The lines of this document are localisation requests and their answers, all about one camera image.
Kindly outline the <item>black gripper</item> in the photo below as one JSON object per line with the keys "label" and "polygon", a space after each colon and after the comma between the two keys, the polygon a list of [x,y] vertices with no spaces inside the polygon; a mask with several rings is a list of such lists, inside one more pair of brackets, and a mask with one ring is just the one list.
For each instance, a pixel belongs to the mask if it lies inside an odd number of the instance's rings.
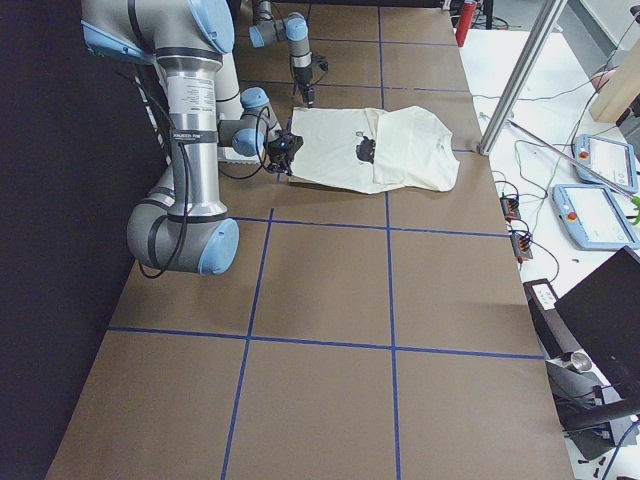
{"label": "black gripper", "polygon": [[292,66],[293,78],[299,89],[302,89],[302,100],[307,106],[315,105],[315,90],[312,86],[313,67],[311,64],[306,66]]}
{"label": "black gripper", "polygon": [[297,151],[303,146],[303,137],[286,130],[279,130],[276,138],[267,145],[268,170],[278,170],[292,176],[292,163]]}

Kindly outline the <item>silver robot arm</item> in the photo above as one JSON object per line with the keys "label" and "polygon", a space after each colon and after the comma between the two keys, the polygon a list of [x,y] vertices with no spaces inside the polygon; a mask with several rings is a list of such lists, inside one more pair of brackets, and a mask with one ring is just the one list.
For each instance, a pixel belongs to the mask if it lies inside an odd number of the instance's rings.
{"label": "silver robot arm", "polygon": [[166,82],[171,164],[133,210],[127,242],[141,268],[220,275],[233,263],[239,226],[220,198],[225,149],[291,172],[302,137],[280,126],[266,92],[240,91],[234,25],[224,1],[85,1],[88,50],[157,65]]}
{"label": "silver robot arm", "polygon": [[286,17],[276,17],[270,1],[252,1],[253,24],[248,28],[254,48],[264,48],[286,41],[289,48],[289,68],[294,85],[299,90],[307,108],[315,103],[313,83],[313,54],[309,42],[309,30],[305,17],[293,12]]}

